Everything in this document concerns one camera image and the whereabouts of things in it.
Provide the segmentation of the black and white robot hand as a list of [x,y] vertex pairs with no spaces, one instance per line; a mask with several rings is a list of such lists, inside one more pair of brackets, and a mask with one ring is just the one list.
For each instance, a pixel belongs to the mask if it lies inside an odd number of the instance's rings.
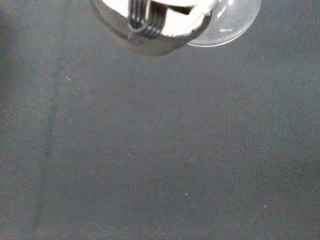
[[97,17],[122,48],[164,56],[199,37],[215,0],[92,0]]

